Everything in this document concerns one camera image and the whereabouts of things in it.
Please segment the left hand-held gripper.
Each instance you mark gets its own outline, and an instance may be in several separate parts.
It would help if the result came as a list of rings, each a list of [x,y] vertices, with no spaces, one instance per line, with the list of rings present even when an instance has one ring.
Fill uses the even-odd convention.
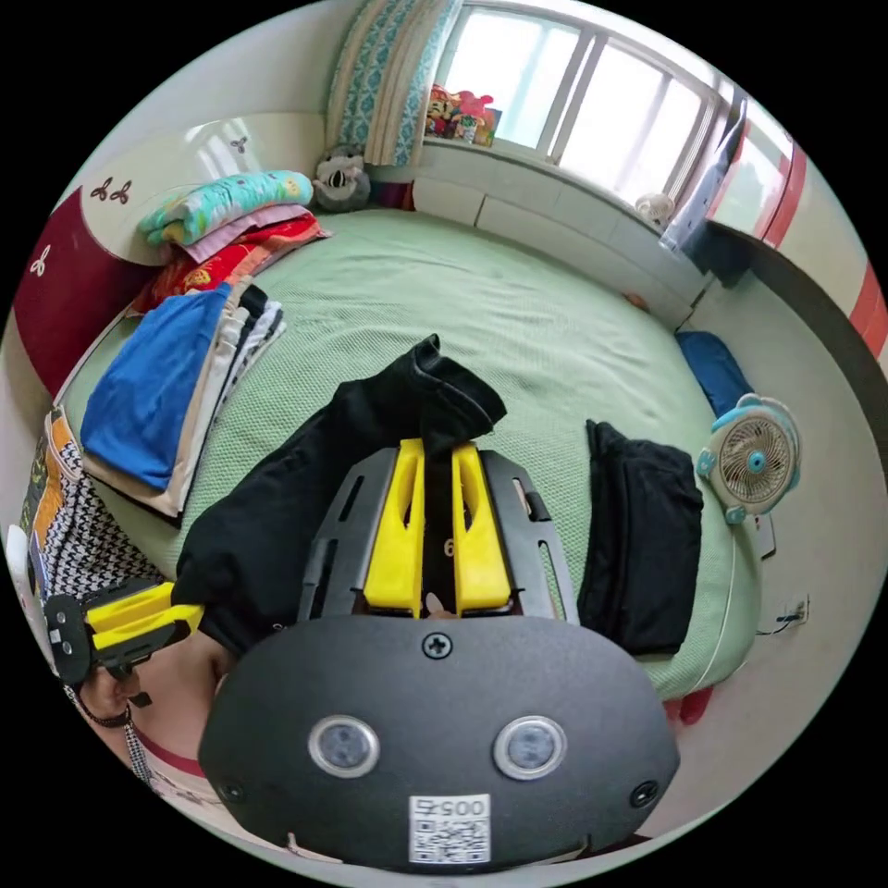
[[[171,605],[174,584],[126,581],[84,598],[53,595],[43,618],[55,673],[73,691],[97,668],[123,678],[193,634],[199,605]]]

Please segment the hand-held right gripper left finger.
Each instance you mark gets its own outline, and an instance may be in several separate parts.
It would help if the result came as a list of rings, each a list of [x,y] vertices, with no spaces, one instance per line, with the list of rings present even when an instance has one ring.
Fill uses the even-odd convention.
[[[423,442],[405,439],[395,455],[364,581],[370,609],[420,617],[425,505]]]

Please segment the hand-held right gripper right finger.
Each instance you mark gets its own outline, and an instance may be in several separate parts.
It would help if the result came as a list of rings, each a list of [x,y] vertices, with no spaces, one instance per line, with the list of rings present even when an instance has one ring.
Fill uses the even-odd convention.
[[[512,596],[499,529],[477,446],[451,454],[452,562],[456,613],[500,611]]]

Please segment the person's left hand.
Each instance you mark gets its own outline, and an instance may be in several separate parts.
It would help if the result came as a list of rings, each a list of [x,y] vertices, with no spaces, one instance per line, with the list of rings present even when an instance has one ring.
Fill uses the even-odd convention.
[[[140,691],[141,682],[136,672],[119,678],[99,667],[73,690],[73,694],[92,727],[115,730],[131,722],[130,699]]]

